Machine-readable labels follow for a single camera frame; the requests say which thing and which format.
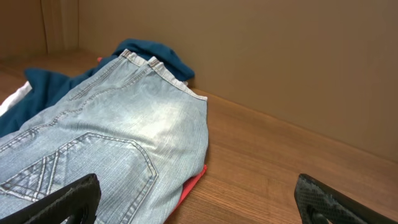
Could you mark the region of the light blue denim shorts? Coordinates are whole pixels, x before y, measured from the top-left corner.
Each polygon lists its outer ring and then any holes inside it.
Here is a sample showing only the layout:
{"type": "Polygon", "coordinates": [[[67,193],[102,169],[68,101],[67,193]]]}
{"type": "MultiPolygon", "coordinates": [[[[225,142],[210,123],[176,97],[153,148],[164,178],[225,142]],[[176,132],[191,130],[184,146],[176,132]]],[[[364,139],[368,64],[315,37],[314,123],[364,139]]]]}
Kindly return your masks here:
{"type": "Polygon", "coordinates": [[[206,97],[125,50],[1,138],[1,216],[94,173],[98,223],[163,223],[203,169],[206,116],[206,97]]]}

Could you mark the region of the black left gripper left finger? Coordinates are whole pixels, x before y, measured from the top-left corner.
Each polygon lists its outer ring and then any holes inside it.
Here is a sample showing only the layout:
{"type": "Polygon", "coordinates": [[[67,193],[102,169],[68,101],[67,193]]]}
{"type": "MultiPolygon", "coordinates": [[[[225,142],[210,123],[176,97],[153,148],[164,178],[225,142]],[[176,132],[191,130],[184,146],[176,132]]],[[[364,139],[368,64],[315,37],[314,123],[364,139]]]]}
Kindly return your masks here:
{"type": "Polygon", "coordinates": [[[96,174],[88,174],[18,212],[1,224],[94,224],[101,198],[96,174]]]}

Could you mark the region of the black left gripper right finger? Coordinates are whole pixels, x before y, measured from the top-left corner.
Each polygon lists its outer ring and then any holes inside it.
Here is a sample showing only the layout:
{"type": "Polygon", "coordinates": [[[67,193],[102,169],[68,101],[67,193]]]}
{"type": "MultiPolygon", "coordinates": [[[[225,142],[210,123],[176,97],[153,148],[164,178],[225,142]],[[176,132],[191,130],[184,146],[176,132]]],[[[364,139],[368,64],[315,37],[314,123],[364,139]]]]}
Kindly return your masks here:
{"type": "Polygon", "coordinates": [[[303,224],[397,224],[307,174],[298,176],[294,198],[303,224]]]}

